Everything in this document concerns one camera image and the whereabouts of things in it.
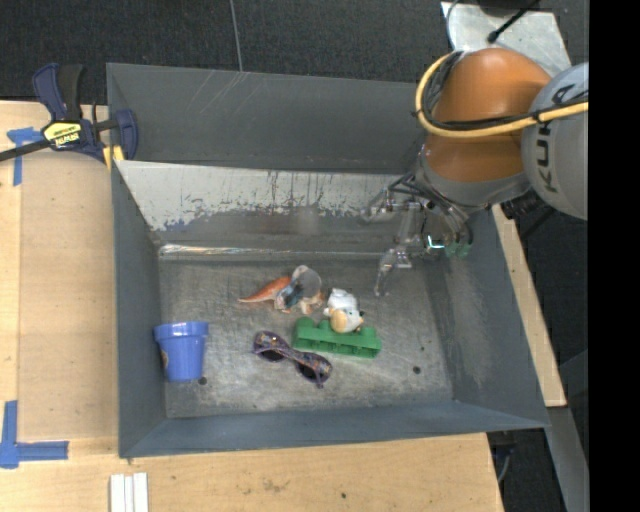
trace blue tape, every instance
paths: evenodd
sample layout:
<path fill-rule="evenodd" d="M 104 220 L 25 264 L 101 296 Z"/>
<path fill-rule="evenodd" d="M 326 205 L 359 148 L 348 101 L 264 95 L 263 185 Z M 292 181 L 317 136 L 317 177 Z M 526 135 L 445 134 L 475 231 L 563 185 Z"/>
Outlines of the blue tape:
<path fill-rule="evenodd" d="M 18 443 L 18 402 L 13 400 L 4 404 L 2 422 L 2 442 L 0 443 L 0 468 L 15 469 L 20 462 L 34 460 L 66 460 L 69 441 L 51 441 L 43 443 Z"/>
<path fill-rule="evenodd" d="M 34 130 L 31 126 L 29 128 L 9 130 L 7 132 L 7 137 L 9 137 L 16 147 L 29 142 L 38 142 L 43 139 L 42 134 L 39 131 Z M 13 164 L 13 186 L 15 187 L 20 185 L 20 183 L 22 183 L 22 157 L 18 156 L 15 158 L 15 162 Z"/>

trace yellow cable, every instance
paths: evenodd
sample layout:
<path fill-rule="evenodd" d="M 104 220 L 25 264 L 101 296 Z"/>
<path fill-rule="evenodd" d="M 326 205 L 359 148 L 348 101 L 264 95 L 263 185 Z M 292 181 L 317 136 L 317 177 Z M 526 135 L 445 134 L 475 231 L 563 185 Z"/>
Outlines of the yellow cable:
<path fill-rule="evenodd" d="M 435 135 L 440 135 L 442 137 L 453 137 L 453 138 L 471 138 L 471 137 L 487 137 L 489 135 L 499 135 L 502 133 L 509 133 L 516 130 L 521 130 L 526 128 L 527 126 L 531 126 L 537 124 L 539 122 L 551 121 L 553 119 L 557 119 L 559 117 L 572 116 L 574 114 L 579 114 L 581 112 L 586 112 L 589 110 L 589 102 L 586 101 L 584 103 L 579 103 L 577 105 L 571 105 L 568 107 L 561 107 L 556 110 L 552 110 L 549 112 L 545 112 L 540 114 L 537 118 L 535 117 L 527 117 L 524 119 L 520 119 L 519 121 L 512 121 L 510 123 L 503 124 L 501 126 L 491 126 L 489 128 L 478 128 L 472 130 L 447 130 L 445 128 L 439 128 L 434 126 L 429 122 L 429 120 L 424 115 L 422 111 L 422 96 L 424 95 L 424 89 L 429 82 L 431 76 L 436 72 L 436 70 L 440 67 L 442 62 L 451 55 L 448 53 L 440 57 L 437 61 L 435 61 L 427 71 L 425 71 L 424 75 L 418 84 L 418 88 L 416 89 L 416 98 L 415 98 L 415 106 L 416 106 L 416 114 L 418 116 L 418 120 L 420 124 L 430 133 Z"/>

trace dark floor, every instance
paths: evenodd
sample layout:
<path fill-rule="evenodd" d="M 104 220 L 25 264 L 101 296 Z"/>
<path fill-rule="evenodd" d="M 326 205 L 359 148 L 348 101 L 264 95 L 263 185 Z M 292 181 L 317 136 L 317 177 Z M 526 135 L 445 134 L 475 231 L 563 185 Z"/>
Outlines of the dark floor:
<path fill-rule="evenodd" d="M 588 61 L 589 0 L 542 0 L 539 8 L 556 15 L 571 62 Z M 80 63 L 80 100 L 98 104 L 107 100 L 107 62 L 415 82 L 450 50 L 433 0 L 2 2 L 0 47 L 0 99 L 33 99 L 32 74 L 46 63 Z M 527 233 L 539 215 L 519 227 L 562 369 L 587 348 L 587 223 L 557 212 Z M 571 397 L 571 407 L 588 460 L 588 393 Z M 564 511 L 544 432 L 513 437 L 506 511 Z"/>

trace wooden board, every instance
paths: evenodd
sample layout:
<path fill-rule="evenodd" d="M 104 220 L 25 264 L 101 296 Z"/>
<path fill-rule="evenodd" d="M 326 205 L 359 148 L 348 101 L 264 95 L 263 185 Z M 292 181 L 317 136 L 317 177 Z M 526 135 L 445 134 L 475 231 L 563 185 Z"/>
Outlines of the wooden board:
<path fill-rule="evenodd" d="M 23 116 L 21 108 L 0 110 L 0 123 L 19 126 Z M 0 129 L 0 151 L 13 147 Z M 20 191 L 13 186 L 13 162 L 0 162 L 0 401 L 17 397 L 18 365 L 18 300 L 20 284 Z"/>
<path fill-rule="evenodd" d="M 0 470 L 3 512 L 107 510 L 109 476 L 139 472 L 153 512 L 504 510 L 484 434 L 130 463 L 115 450 L 72 442 L 69 461 Z"/>
<path fill-rule="evenodd" d="M 563 407 L 567 405 L 567 398 L 518 230 L 515 222 L 507 219 L 504 215 L 500 205 L 495 205 L 492 211 L 504 248 L 507 266 L 511 271 L 511 283 L 522 315 L 531 355 L 536 365 L 544 403 L 547 407 Z"/>
<path fill-rule="evenodd" d="M 101 107 L 100 115 L 105 112 Z M 5 134 L 39 129 L 48 113 L 39 103 L 5 103 L 0 119 Z M 5 177 L 12 169 L 13 161 L 3 163 Z M 115 435 L 113 228 L 106 166 L 45 149 L 23 157 L 19 187 L 7 181 L 21 194 L 20 245 L 12 246 L 20 248 L 19 302 L 13 302 L 20 318 L 18 437 L 28 442 Z M 11 229 L 20 226 L 17 220 Z M 7 319 L 3 329 L 11 325 Z"/>

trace white object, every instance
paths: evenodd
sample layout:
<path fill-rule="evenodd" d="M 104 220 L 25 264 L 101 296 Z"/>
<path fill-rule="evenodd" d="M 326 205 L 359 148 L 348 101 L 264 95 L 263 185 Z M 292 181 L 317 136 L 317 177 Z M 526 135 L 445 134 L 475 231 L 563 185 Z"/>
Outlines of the white object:
<path fill-rule="evenodd" d="M 551 12 L 531 9 L 502 32 L 494 44 L 489 44 L 489 33 L 515 14 L 515 9 L 492 8 L 489 15 L 489 10 L 483 10 L 479 5 L 458 3 L 449 15 L 452 2 L 441 2 L 440 5 L 445 21 L 449 16 L 447 32 L 454 50 L 507 48 L 526 55 L 551 76 L 571 67 L 556 17 Z"/>
<path fill-rule="evenodd" d="M 589 63 L 554 77 L 536 96 L 530 111 L 561 105 L 589 94 Z M 522 132 L 522 161 L 540 198 L 556 210 L 587 220 L 589 112 L 529 126 Z"/>
<path fill-rule="evenodd" d="M 146 473 L 111 475 L 109 482 L 110 512 L 148 512 L 149 490 Z"/>
<path fill-rule="evenodd" d="M 330 318 L 331 328 L 339 333 L 355 331 L 364 320 L 354 295 L 340 288 L 333 288 L 323 314 Z"/>

